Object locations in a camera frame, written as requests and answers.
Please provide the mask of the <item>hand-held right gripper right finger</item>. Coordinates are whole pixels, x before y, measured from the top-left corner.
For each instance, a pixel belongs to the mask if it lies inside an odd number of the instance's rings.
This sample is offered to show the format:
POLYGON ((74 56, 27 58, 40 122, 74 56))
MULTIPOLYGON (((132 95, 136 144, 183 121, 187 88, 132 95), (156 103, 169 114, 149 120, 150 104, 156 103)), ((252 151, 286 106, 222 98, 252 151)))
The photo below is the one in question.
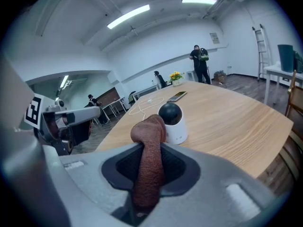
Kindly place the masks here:
POLYGON ((230 161, 162 144, 166 183, 151 212, 153 227, 261 227, 275 195, 230 161))

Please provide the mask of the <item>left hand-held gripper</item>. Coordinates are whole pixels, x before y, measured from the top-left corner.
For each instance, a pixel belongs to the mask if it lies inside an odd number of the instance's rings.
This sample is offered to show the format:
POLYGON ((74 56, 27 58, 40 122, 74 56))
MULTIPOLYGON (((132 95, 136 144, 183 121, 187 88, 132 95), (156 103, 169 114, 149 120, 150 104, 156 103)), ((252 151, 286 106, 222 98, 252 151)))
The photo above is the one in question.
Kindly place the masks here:
MULTIPOLYGON (((61 99, 50 99, 46 96, 35 93, 25 115, 24 122, 36 129, 41 129, 43 113, 66 110, 64 101, 61 99)), ((100 108, 97 106, 85 107, 82 109, 67 111, 67 125, 74 126, 99 117, 100 108)))

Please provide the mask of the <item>person's left hand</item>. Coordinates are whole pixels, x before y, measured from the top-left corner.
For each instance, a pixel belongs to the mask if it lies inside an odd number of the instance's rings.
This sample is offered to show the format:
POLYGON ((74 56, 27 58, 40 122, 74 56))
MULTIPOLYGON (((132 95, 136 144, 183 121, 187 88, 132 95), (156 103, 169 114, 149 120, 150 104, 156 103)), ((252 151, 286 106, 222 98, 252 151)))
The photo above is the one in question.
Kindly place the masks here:
POLYGON ((71 131, 65 115, 47 120, 47 127, 52 139, 49 144, 53 146, 58 155, 69 155, 73 149, 71 131))

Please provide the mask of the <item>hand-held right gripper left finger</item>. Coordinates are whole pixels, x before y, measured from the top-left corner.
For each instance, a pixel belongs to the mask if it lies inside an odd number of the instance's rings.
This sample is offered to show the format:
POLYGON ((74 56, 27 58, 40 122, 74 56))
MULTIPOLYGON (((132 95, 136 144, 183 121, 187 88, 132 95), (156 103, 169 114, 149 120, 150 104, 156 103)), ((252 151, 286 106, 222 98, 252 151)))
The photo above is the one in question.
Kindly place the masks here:
POLYGON ((132 200, 142 145, 61 156, 60 196, 67 206, 92 207, 111 216, 134 216, 132 200))

